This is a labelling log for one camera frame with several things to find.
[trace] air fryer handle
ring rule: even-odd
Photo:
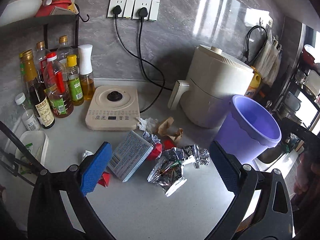
[[[180,101],[182,94],[188,91],[189,89],[190,89],[190,84],[188,81],[177,80],[168,102],[168,108],[171,110],[175,110],[177,108],[178,102]]]

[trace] barcode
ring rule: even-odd
[[[37,129],[37,126],[34,123],[32,123],[32,125],[29,125],[29,129],[30,131],[34,131]]]
[[[59,112],[62,113],[64,112],[66,109],[64,108],[64,106],[58,106]]]
[[[82,96],[83,96],[82,93],[77,94],[77,95],[76,95],[77,100],[80,99],[80,98],[82,98]]]
[[[115,168],[118,165],[119,161],[120,161],[120,158],[115,154],[113,155],[109,163],[113,168]]]

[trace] black knob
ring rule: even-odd
[[[120,101],[122,97],[122,94],[118,91],[112,91],[109,95],[107,95],[107,99],[112,102]]]

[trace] gold cap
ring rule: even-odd
[[[68,36],[67,35],[63,35],[59,38],[59,43],[64,43],[64,42],[68,42]]]
[[[30,60],[32,58],[33,58],[32,49],[26,50],[22,53],[22,60],[23,61]]]
[[[68,67],[73,67],[77,65],[77,55],[67,56],[67,64],[68,64]]]
[[[37,49],[41,49],[41,48],[44,48],[44,41],[39,41],[37,43]]]

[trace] plastic bottle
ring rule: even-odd
[[[36,109],[37,118],[44,129],[51,128],[55,119],[45,94],[45,85],[39,82],[33,62],[32,49],[23,52],[24,77],[30,95],[30,102]]]
[[[36,64],[36,69],[38,71],[38,76],[43,82],[43,71],[45,67],[47,66],[47,54],[50,53],[48,49],[45,48],[44,46],[44,41],[40,41],[36,45],[37,52],[35,55],[35,64]]]
[[[84,44],[78,46],[78,53],[80,58],[79,70],[80,70],[80,83],[84,96],[84,100],[91,100],[95,87],[93,81],[93,71],[91,65],[91,52],[92,45]]]
[[[58,61],[63,65],[64,69],[67,68],[67,56],[73,54],[73,49],[68,44],[68,36],[63,35],[59,38],[59,48],[57,49],[57,57]],[[67,71],[65,71],[63,80],[67,81]]]
[[[47,66],[44,69],[43,78],[53,114],[58,118],[67,117],[73,112],[68,82],[64,80],[64,75],[67,74],[63,65],[57,60],[56,53],[47,54]]]
[[[245,92],[245,96],[248,97],[248,98],[253,98],[254,97],[254,94],[257,90],[257,88],[259,87],[260,85],[260,82],[261,82],[261,76],[259,75],[259,73],[255,70],[254,67],[251,67],[253,70],[254,70],[254,75],[253,75],[253,78],[250,82],[250,85],[247,89],[247,91]]]
[[[35,116],[35,113],[32,109],[32,106],[26,100],[26,96],[24,93],[20,93],[15,98],[16,104],[20,105],[24,112],[22,114],[22,121],[29,131],[36,131],[39,130],[40,124]]]
[[[84,98],[80,85],[79,67],[77,66],[77,56],[67,56],[67,65],[67,75],[71,100],[75,106],[80,106],[83,104]]]

